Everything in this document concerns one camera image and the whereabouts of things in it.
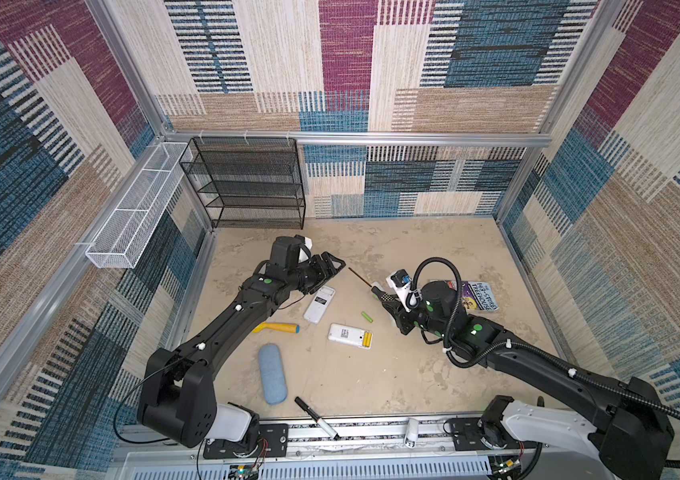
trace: red wire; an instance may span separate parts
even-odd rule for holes
[[[258,468],[264,466],[266,464],[267,455],[268,455],[268,440],[262,438],[262,451],[258,454],[257,458],[255,459],[255,466]],[[260,465],[258,466],[257,463],[260,460],[260,456],[262,456],[262,463],[260,463]]]

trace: mounting plate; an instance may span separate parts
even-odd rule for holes
[[[452,443],[458,452],[470,452],[473,450],[486,451],[487,446],[481,441],[481,430],[477,426],[479,417],[450,418],[447,420],[449,428],[447,432],[452,433]],[[525,442],[525,448],[534,448],[536,442]],[[518,449],[519,443],[511,440],[505,449]]]
[[[280,458],[287,455],[287,441],[289,435],[289,424],[286,423],[267,423],[260,424],[260,436],[268,441],[268,458]],[[262,452],[262,444],[258,444],[255,451],[246,458],[257,458]],[[230,450],[222,448],[222,440],[215,440],[210,444],[204,445],[203,457],[207,460],[220,460],[224,458],[235,458]]]

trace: black wire shelf rack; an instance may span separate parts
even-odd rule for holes
[[[306,192],[291,138],[197,137],[182,171],[212,226],[301,229]]]

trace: vent grille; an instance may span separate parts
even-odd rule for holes
[[[226,480],[229,464],[200,466],[203,480]],[[261,480],[366,480],[398,478],[486,478],[491,474],[487,456],[422,458],[371,458],[367,460],[316,460],[267,463]],[[132,480],[195,480],[196,466],[138,467]]]

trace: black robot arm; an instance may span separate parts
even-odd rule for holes
[[[426,260],[429,261],[448,264],[459,278],[457,269],[448,260]],[[410,282],[408,275],[401,272],[396,273],[398,277]],[[406,288],[417,288],[417,276],[415,274],[412,285]],[[406,290],[395,283],[395,279],[392,283],[399,290]],[[588,420],[595,431],[588,434],[587,441],[593,444],[604,466],[619,478],[655,479],[660,477],[664,466],[680,468],[680,460],[666,459],[674,437],[668,417],[680,420],[680,412],[662,405],[649,383],[635,377],[624,383],[581,369],[532,346],[496,322],[469,315],[458,293],[444,281],[427,283],[411,295],[397,291],[399,297],[377,287],[373,287],[372,292],[402,334],[418,329],[442,340],[449,338],[449,342],[444,342],[444,349],[456,366],[480,365],[505,372],[556,398]],[[400,300],[403,296],[417,299],[416,305],[410,304],[409,312]],[[455,308],[457,313],[450,324]],[[466,361],[457,360],[455,355]],[[509,397],[496,397],[482,417],[482,433],[486,438],[495,438],[495,445],[504,443],[507,433],[501,425],[502,413],[512,401]]]
[[[307,259],[301,262],[300,253]],[[263,264],[266,272],[260,274]],[[217,318],[173,351],[158,349],[151,355],[137,421],[186,447],[198,445],[215,420],[212,382],[225,360],[291,292],[315,293],[344,266],[345,262],[327,252],[311,256],[302,236],[278,237],[270,259],[244,281],[234,301]],[[179,381],[182,387],[175,384]]]

